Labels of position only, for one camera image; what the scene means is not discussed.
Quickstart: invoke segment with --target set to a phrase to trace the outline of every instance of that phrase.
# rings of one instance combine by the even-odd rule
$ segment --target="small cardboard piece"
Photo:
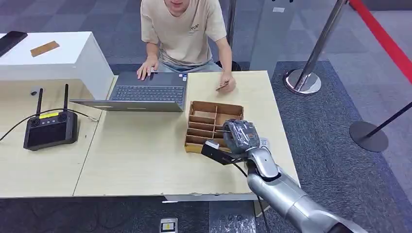
[[[220,149],[230,152],[223,140],[223,124],[229,119],[243,120],[243,107],[239,105],[193,101],[190,103],[186,152],[201,153],[203,144],[213,140]]]
[[[37,48],[30,50],[32,52],[32,57],[37,57],[38,55],[42,55],[45,52],[49,52],[55,48],[60,47],[60,45],[56,41],[49,42]]]

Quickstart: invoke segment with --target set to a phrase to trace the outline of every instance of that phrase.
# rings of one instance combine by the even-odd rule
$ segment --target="laptop keyboard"
[[[119,85],[113,100],[127,101],[175,101],[182,103],[181,86],[125,86]]]

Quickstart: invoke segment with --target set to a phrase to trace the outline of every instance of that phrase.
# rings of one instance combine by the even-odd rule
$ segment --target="red barrier rope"
[[[358,12],[360,17],[366,23],[369,30],[371,30],[380,45],[382,45],[383,49],[385,49],[388,55],[392,58],[393,62],[412,83],[412,62],[409,60],[406,54],[388,35],[388,33],[379,24],[375,17],[373,17],[373,15],[369,12],[368,8],[362,3],[361,0],[350,0],[349,3]]]

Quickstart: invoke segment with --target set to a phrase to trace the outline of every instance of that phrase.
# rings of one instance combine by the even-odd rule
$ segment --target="yellow label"
[[[50,114],[46,114],[46,115],[41,115],[39,118],[43,119],[43,118],[49,118],[49,117],[55,117],[58,116],[59,113],[50,113]]]

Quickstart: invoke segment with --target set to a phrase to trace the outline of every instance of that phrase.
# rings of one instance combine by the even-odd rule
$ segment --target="man's left hand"
[[[222,93],[229,93],[233,91],[235,87],[236,80],[233,78],[232,72],[223,72],[222,76],[220,77],[219,88],[217,89],[217,91]]]

